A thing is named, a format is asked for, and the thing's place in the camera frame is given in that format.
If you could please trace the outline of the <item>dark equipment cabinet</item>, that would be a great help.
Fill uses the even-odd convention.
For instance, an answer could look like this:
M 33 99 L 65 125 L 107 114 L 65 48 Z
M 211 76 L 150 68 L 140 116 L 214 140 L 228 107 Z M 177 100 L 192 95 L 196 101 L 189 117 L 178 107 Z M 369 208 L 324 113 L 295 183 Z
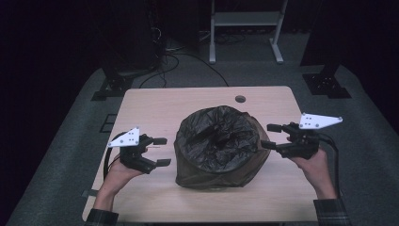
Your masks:
M 149 0 L 106 0 L 104 37 L 122 65 L 151 70 L 158 64 Z

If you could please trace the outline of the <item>person's right hand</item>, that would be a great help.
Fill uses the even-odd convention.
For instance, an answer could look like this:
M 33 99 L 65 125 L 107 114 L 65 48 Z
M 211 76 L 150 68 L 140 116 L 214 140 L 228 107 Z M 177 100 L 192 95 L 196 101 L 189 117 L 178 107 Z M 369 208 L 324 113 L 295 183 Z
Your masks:
M 327 166 L 327 154 L 319 149 L 310 159 L 291 157 L 291 161 L 304 172 L 306 179 L 316 191 L 327 191 L 332 188 Z

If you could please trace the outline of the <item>person's left hand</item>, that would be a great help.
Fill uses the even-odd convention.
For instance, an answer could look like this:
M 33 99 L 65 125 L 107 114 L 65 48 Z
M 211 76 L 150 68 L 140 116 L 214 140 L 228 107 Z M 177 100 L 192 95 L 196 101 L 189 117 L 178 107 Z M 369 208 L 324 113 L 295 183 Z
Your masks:
M 104 191 L 106 194 L 116 195 L 133 178 L 140 175 L 143 175 L 143 172 L 127 168 L 120 162 L 120 156 L 117 155 L 109 167 L 101 191 Z

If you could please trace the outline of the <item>black plastic garbage bag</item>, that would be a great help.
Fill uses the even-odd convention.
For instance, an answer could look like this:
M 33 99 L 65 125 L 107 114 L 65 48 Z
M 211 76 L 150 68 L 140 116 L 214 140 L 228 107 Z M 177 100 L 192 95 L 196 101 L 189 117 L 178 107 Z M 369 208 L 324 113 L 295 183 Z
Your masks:
M 186 117 L 174 141 L 177 185 L 192 189 L 246 186 L 270 151 L 261 124 L 247 112 L 221 105 Z

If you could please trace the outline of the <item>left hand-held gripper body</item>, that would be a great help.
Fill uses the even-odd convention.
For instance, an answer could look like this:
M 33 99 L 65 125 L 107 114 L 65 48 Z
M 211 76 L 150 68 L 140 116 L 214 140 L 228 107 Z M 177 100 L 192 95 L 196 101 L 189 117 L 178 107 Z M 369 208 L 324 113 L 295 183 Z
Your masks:
M 139 128 L 135 127 L 127 132 L 116 135 L 107 145 L 108 148 L 120 149 L 120 162 L 128 169 L 138 170 L 149 174 L 156 168 L 156 163 L 142 156 L 146 148 L 153 144 L 154 139 L 141 135 Z

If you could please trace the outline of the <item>white metal stand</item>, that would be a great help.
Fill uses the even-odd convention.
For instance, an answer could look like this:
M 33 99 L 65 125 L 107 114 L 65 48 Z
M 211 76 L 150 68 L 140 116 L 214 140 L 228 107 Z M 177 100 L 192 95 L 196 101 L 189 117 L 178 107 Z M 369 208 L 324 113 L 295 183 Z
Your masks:
M 280 52 L 278 41 L 279 34 L 285 17 L 285 11 L 289 0 L 282 0 L 279 11 L 261 11 L 261 12 L 217 12 L 215 10 L 215 0 L 211 3 L 210 20 L 210 44 L 209 44 L 209 62 L 216 63 L 215 54 L 215 29 L 222 26 L 274 26 L 275 34 L 269 39 L 272 52 L 278 64 L 284 62 Z

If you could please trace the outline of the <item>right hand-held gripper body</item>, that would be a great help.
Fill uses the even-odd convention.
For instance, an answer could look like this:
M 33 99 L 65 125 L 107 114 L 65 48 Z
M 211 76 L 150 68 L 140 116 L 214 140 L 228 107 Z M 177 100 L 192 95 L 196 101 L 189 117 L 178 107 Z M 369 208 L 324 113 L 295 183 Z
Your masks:
M 299 123 L 290 122 L 276 127 L 278 133 L 284 132 L 289 135 L 289 142 L 278 144 L 276 151 L 283 158 L 301 157 L 309 160 L 318 152 L 320 142 L 323 141 L 337 153 L 332 138 L 318 133 L 318 130 L 342 121 L 342 117 L 302 113 Z

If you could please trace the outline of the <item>black stand base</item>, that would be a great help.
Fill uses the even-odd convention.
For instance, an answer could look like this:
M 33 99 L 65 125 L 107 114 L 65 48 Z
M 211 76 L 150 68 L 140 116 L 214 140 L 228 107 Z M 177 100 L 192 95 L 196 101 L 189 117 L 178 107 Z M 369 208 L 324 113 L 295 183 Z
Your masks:
M 351 95 L 335 78 L 338 63 L 326 64 L 319 73 L 302 75 L 312 95 L 326 95 L 329 99 L 350 99 Z
M 132 77 L 120 75 L 113 68 L 103 68 L 103 72 L 105 79 L 100 89 L 92 95 L 92 101 L 105 101 L 108 97 L 123 97 L 133 84 Z

